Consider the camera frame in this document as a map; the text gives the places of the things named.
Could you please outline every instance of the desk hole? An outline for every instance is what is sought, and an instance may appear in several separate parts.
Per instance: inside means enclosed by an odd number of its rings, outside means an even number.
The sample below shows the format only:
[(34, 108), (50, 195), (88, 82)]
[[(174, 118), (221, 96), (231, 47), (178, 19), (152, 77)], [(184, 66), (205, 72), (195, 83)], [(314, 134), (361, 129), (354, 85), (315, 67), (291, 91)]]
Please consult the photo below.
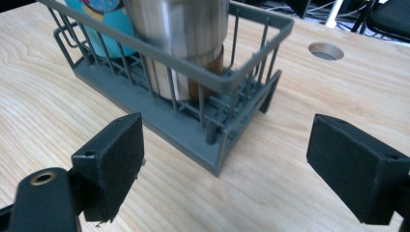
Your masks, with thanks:
[(344, 52), (331, 43), (312, 43), (308, 50), (310, 53), (323, 60), (340, 60)]

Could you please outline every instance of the gray wire basket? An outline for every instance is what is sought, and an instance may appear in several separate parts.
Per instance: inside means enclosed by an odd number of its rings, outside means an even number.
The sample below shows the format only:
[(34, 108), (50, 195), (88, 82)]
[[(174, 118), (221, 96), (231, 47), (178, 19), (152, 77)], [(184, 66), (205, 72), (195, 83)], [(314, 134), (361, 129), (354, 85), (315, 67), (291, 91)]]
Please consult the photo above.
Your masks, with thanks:
[[(230, 43), (225, 43), (225, 47), (231, 44), (230, 62), (224, 67), (224, 75), (219, 76), (53, 0), (38, 1), (48, 6), (56, 21), (54, 37), (78, 78), (126, 111), (141, 112), (147, 128), (216, 176), (252, 116), (257, 111), (268, 110), (281, 75), (280, 70), (274, 70), (278, 48), (293, 27), (291, 18), (231, 2), (233, 35)], [(260, 46), (238, 66), (236, 49), (241, 49), (238, 39), (241, 20), (257, 23), (262, 32)], [(96, 55), (84, 26), (95, 29), (102, 44), (103, 37), (114, 39), (121, 58), (111, 59), (106, 49), (105, 57)], [(269, 38), (271, 29), (277, 32)], [(126, 57), (124, 45), (138, 54)], [(74, 51), (80, 51), (81, 57), (74, 60)], [(177, 72), (196, 81), (199, 101), (159, 97), (152, 91), (142, 56), (166, 65), (169, 80)], [(173, 92), (173, 83), (169, 82)], [(205, 88), (214, 94), (205, 98)]]

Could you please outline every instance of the wood grain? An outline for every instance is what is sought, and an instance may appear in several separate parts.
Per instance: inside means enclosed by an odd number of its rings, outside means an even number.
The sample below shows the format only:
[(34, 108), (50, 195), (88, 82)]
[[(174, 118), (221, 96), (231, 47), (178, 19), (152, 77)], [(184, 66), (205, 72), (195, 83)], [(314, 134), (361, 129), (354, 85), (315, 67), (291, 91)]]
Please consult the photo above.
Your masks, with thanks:
[[(0, 14), (0, 207), (18, 182), (70, 157), (125, 114), (78, 80), (52, 37), (47, 9), (34, 4)], [(252, 27), (243, 33), (258, 46)], [(312, 56), (331, 43), (339, 61)], [(84, 231), (396, 231), (360, 224), (307, 164), (315, 113), (346, 120), (410, 154), (410, 49), (296, 20), (278, 53), (283, 70), (273, 103), (257, 114), (219, 178), (144, 128), (147, 165), (113, 223)]]

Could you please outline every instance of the wooden table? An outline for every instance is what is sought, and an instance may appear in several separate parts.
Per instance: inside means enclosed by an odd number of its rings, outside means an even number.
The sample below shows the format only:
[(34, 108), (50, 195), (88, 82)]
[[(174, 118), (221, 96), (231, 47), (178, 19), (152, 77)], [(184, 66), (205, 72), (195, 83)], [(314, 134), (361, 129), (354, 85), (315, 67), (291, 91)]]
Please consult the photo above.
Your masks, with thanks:
[[(125, 114), (77, 79), (36, 3), (0, 14), (0, 207), (37, 170), (71, 154)], [(312, 56), (328, 42), (339, 61)], [(307, 164), (315, 113), (348, 121), (410, 154), (410, 48), (296, 20), (278, 54), (272, 106), (257, 114), (218, 178), (144, 129), (147, 165), (113, 223), (84, 231), (396, 231), (360, 224)]]

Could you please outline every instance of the black chair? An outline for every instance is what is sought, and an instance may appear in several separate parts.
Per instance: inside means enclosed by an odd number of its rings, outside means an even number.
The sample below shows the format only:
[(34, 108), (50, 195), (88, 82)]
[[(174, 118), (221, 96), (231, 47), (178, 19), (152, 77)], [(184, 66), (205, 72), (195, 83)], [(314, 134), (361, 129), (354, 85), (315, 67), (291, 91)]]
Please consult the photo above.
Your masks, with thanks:
[(410, 43), (410, 0), (388, 0), (379, 4), (379, 0), (367, 2), (352, 32), (360, 34), (366, 28), (381, 35)]

